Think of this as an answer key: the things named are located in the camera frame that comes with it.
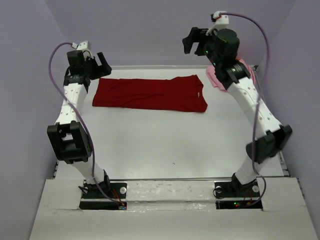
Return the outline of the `dark red t shirt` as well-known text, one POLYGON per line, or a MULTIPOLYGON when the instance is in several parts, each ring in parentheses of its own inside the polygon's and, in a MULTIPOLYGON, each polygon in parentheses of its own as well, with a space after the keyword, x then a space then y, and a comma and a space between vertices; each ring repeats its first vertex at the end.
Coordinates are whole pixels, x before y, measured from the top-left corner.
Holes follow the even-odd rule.
POLYGON ((204 113, 208 104, 197 75, 172 79, 100 78, 92 106, 204 113))

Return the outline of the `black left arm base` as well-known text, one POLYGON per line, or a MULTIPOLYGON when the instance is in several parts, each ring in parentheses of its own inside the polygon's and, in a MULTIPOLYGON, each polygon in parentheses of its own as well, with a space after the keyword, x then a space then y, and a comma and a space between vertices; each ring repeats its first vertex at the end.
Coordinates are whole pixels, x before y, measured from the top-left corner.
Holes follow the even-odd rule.
POLYGON ((127 209, 128 183, 125 181, 106 181, 88 184, 86 181, 78 188, 81 191, 79 208, 81 210, 107 210, 117 211, 127 209))

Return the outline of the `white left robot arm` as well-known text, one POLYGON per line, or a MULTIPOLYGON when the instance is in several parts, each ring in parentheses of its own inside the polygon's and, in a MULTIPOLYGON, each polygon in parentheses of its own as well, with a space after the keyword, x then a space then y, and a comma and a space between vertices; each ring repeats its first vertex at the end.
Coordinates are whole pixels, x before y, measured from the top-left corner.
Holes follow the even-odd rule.
POLYGON ((47 127, 47 135, 56 158, 76 168, 86 180, 86 187, 104 198, 111 191, 110 179, 95 161, 92 137, 81 111, 91 81, 110 75, 112 68, 102 52, 94 57, 89 50, 73 50, 67 53, 67 59, 60 114, 47 127))

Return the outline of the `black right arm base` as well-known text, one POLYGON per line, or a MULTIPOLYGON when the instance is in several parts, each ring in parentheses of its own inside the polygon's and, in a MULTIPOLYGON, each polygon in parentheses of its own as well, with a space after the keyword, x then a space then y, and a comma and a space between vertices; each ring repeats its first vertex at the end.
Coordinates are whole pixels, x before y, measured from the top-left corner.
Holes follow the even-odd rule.
POLYGON ((263 209, 257 180, 246 185, 236 181, 218 181, 214 183, 212 194, 217 210, 263 209))

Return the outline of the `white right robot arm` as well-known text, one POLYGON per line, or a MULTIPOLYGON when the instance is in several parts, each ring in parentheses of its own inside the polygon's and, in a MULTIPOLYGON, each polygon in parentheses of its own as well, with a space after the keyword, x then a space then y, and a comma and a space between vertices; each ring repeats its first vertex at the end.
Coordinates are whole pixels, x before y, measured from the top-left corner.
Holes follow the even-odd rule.
POLYGON ((207 34, 207 29, 192 27, 182 39, 185 54, 191 52, 194 43, 197 56, 206 56, 215 70, 215 77, 235 99, 252 125, 252 140, 245 147, 246 159, 232 175, 231 181, 222 186, 222 191, 231 191, 242 196, 253 185, 267 161, 276 156, 288 142, 293 130, 283 125, 268 109, 247 67, 237 59, 240 40, 227 28, 207 34))

